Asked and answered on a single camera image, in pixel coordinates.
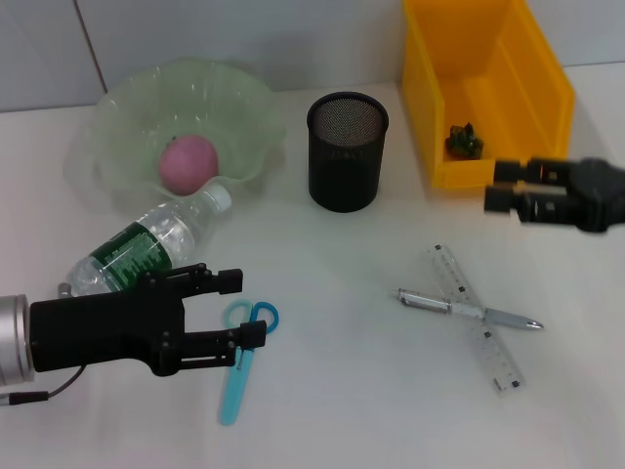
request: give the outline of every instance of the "small green toy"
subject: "small green toy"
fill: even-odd
[[[445,139],[447,150],[456,157],[465,159],[480,159],[484,142],[473,130],[473,125],[469,122],[464,127],[452,125],[449,130],[449,137]]]

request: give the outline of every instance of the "black mesh pen holder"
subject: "black mesh pen holder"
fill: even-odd
[[[389,115],[361,93],[333,93],[312,105],[309,126],[309,192],[333,212],[355,212],[378,191]]]

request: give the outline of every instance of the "pink ball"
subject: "pink ball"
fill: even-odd
[[[176,195],[190,195],[217,176],[217,151],[204,137],[185,135],[163,151],[158,171],[163,186]]]

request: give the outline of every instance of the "white wall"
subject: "white wall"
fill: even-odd
[[[72,0],[0,0],[0,111],[103,94]]]
[[[79,1],[108,87],[183,56],[233,61],[273,89],[395,80],[400,0]]]
[[[625,0],[525,0],[564,65],[625,62]]]

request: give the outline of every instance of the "white bottle cap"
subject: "white bottle cap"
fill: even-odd
[[[224,186],[219,183],[209,183],[202,191],[202,195],[211,205],[215,214],[224,213],[232,207],[232,199]]]

